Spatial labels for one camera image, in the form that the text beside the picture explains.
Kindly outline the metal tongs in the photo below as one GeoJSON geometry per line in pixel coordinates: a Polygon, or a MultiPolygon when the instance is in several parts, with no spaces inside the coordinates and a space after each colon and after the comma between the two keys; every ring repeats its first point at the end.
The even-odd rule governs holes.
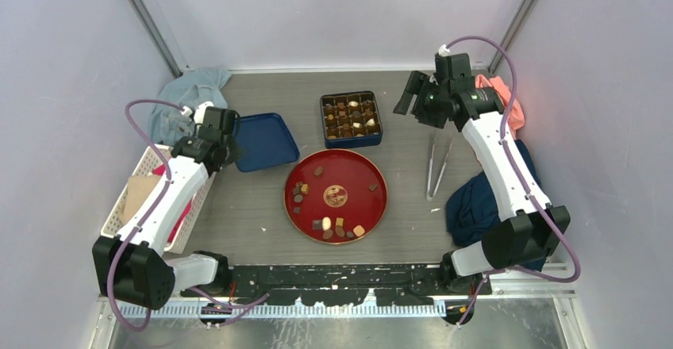
{"type": "Polygon", "coordinates": [[[440,147],[439,133],[430,133],[425,182],[425,199],[427,201],[432,201],[440,188],[445,170],[448,166],[452,146],[453,139],[449,137],[446,140],[446,147],[444,152],[441,155],[438,154],[437,150],[440,147]]]}

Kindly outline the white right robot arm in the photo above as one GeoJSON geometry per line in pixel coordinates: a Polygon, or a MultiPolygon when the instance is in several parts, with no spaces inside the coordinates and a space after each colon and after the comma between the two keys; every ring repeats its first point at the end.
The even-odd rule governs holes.
{"type": "Polygon", "coordinates": [[[458,294],[471,284],[473,274],[547,257],[571,218],[566,207],[552,205],[526,166],[497,92],[475,85],[468,54],[441,47],[434,62],[433,74],[410,74],[394,113],[412,113],[419,123],[434,128],[451,121],[482,165],[500,219],[480,241],[445,256],[440,282],[458,294]]]}

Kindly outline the blue box lid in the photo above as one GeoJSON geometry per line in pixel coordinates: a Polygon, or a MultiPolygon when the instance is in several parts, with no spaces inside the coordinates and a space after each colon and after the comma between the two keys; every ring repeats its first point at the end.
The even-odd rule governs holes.
{"type": "Polygon", "coordinates": [[[241,118],[236,142],[241,155],[236,161],[240,172],[253,172],[294,163],[298,146],[283,118],[277,113],[260,113],[241,118]]]}

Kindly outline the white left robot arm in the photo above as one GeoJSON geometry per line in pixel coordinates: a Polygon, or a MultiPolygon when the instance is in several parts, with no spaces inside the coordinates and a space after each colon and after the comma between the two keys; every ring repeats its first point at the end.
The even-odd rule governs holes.
{"type": "Polygon", "coordinates": [[[223,167],[234,161],[240,114],[204,105],[196,111],[195,130],[173,146],[168,155],[139,128],[148,148],[161,160],[164,173],[129,221],[112,236],[100,236],[92,247],[99,289],[110,301],[123,301],[149,310],[161,309],[174,293],[207,290],[226,293],[232,275],[225,256],[196,251],[166,261],[169,236],[197,192],[223,167]]]}

